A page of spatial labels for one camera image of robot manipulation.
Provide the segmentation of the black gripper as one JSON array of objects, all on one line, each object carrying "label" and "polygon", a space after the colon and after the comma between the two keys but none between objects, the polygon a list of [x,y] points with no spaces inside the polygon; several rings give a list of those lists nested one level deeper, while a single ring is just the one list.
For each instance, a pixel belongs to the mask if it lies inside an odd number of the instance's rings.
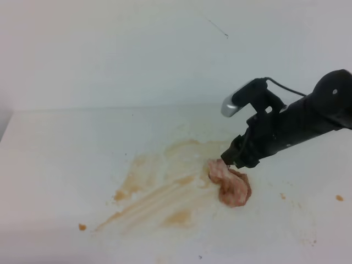
[{"label": "black gripper", "polygon": [[322,77],[312,93],[285,106],[279,113],[271,108],[262,118],[247,120],[243,136],[221,154],[228,166],[255,167],[263,158],[340,129],[351,129],[351,73],[335,70]]}]

